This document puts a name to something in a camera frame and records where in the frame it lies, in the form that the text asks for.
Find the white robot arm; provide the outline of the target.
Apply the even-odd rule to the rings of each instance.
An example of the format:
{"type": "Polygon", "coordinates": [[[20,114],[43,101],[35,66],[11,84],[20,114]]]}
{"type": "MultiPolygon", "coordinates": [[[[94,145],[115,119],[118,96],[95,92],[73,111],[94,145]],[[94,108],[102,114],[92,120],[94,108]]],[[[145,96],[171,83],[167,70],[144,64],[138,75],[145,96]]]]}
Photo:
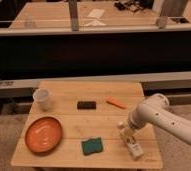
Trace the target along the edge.
{"type": "Polygon", "coordinates": [[[140,102],[128,115],[128,125],[142,129],[147,123],[155,125],[191,146],[191,121],[168,111],[168,98],[156,93],[140,102]]]}

